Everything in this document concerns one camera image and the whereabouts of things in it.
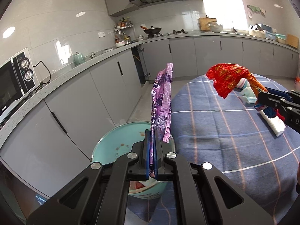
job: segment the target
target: wall outlet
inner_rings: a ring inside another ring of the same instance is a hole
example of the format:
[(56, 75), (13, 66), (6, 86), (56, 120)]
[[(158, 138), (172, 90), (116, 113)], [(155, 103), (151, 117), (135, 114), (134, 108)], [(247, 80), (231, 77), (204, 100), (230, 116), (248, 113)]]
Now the wall outlet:
[(98, 32), (98, 36), (99, 38), (105, 36), (105, 32)]

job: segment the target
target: purple plastic wrapper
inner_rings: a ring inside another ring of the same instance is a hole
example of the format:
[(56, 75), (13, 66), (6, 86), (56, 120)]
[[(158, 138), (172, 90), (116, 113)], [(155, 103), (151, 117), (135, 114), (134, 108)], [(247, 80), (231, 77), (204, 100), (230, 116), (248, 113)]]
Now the purple plastic wrapper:
[(157, 129), (158, 138), (169, 142), (171, 128), (171, 80), (173, 64), (168, 63), (166, 69), (160, 71), (154, 81), (151, 91), (151, 127), (150, 127), (150, 172), (153, 172), (154, 130)]

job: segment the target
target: kettle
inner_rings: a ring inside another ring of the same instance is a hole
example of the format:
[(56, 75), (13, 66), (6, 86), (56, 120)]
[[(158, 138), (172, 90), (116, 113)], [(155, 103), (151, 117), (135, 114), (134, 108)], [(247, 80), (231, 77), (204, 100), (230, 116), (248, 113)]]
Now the kettle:
[(76, 52), (76, 54), (73, 55), (73, 58), (74, 58), (74, 64), (76, 66), (81, 64), (81, 63), (84, 63), (83, 55), (80, 52)]

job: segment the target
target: teal trash can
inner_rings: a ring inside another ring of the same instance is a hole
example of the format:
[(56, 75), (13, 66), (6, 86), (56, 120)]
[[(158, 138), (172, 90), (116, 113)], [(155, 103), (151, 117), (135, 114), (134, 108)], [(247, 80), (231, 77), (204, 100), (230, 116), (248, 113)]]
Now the teal trash can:
[[(131, 122), (115, 127), (103, 136), (95, 146), (91, 162), (100, 162), (103, 165), (112, 163), (121, 155), (131, 152), (132, 145), (143, 141), (145, 130), (150, 129), (150, 122)], [(175, 152), (175, 144), (172, 136), (169, 144)], [(130, 190), (129, 195), (141, 199), (158, 198), (164, 191), (167, 182), (147, 181), (146, 186), (136, 190)]]

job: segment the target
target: kitchen counter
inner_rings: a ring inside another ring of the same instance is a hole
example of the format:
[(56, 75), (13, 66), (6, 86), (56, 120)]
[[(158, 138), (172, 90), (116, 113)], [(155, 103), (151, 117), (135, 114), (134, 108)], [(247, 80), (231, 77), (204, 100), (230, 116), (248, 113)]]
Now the kitchen counter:
[(258, 37), (253, 37), (249, 35), (243, 35), (243, 34), (230, 34), (230, 33), (213, 33), (213, 32), (205, 32), (205, 33), (185, 33), (185, 34), (171, 34), (167, 36), (161, 36), (161, 37), (155, 37), (155, 38), (150, 38), (150, 39), (145, 39), (143, 41), (135, 42), (126, 46), (122, 46), (120, 48), (114, 49), (109, 52), (105, 52), (91, 60), (86, 61), (83, 64), (80, 64), (76, 66), (75, 68), (69, 69), (66, 71), (65, 68), (61, 69), (58, 71), (54, 79), (40, 89), (36, 94), (34, 94), (30, 99), (28, 99), (27, 102), (25, 102), (11, 117), (10, 119), (5, 123), (3, 128), (0, 130), (0, 148), (10, 135), (10, 133), (13, 131), (13, 129), (17, 126), (17, 124), (28, 114), (41, 100), (43, 100), (45, 97), (47, 97), (51, 92), (53, 92), (55, 89), (60, 87), (63, 83), (67, 82), (77, 74), (83, 72), (84, 70), (88, 69), (89, 67), (101, 63), (104, 59), (109, 58), (113, 55), (116, 55), (117, 53), (123, 52), (127, 49), (136, 47), (140, 44), (147, 43), (147, 42), (152, 42), (152, 41), (157, 41), (157, 40), (164, 40), (164, 39), (170, 39), (170, 38), (177, 38), (177, 37), (199, 37), (199, 36), (230, 36), (230, 37), (241, 37), (241, 38), (248, 38), (248, 39), (253, 39), (253, 40), (259, 40), (259, 41), (264, 41), (267, 43), (272, 43), (276, 44), (278, 46), (282, 46), (285, 48), (288, 48), (294, 52), (299, 53), (298, 50), (293, 49), (289, 46), (267, 40), (267, 39), (262, 39)]

